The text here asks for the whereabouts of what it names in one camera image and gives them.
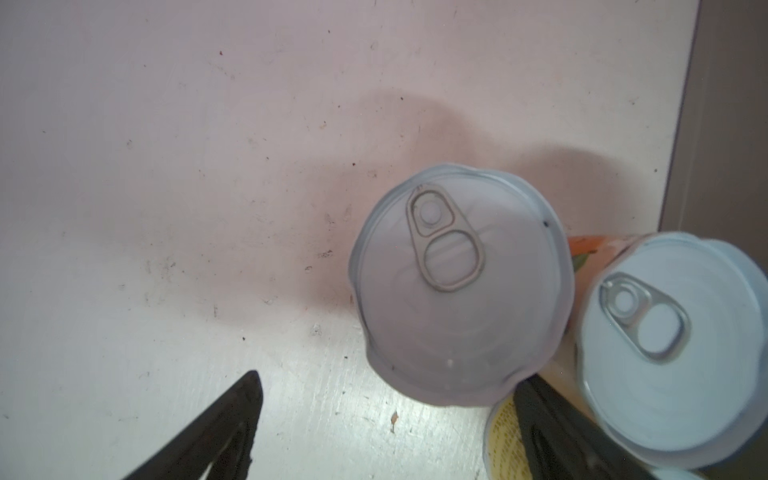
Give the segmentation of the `can back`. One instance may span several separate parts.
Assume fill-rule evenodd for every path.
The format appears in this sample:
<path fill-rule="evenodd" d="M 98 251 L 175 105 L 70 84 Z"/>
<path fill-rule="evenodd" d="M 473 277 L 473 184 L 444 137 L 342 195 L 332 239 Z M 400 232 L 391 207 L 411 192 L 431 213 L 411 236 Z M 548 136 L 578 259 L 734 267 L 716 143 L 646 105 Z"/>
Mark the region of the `can back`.
<path fill-rule="evenodd" d="M 513 174 L 443 164 L 390 190 L 348 264 L 371 368 L 436 406 L 485 407 L 554 355 L 575 297 L 554 209 Z"/>

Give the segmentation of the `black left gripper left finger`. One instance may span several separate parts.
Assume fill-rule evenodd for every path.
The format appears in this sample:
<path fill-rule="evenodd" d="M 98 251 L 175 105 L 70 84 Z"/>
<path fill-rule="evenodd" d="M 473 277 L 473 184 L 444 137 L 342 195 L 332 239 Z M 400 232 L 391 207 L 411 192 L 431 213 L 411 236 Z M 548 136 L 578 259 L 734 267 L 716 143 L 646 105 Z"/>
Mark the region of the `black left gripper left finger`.
<path fill-rule="evenodd" d="M 130 479 L 245 479 L 264 394 L 257 371 L 246 372 Z"/>

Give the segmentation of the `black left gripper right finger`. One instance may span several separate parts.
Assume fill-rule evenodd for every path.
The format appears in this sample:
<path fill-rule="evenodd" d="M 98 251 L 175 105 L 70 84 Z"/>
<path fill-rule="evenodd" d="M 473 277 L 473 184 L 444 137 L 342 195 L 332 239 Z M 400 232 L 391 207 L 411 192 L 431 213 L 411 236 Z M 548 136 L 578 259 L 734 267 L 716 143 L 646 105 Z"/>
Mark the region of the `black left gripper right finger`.
<path fill-rule="evenodd" d="M 653 475 L 540 377 L 518 384 L 514 404 L 535 479 L 651 479 Z"/>

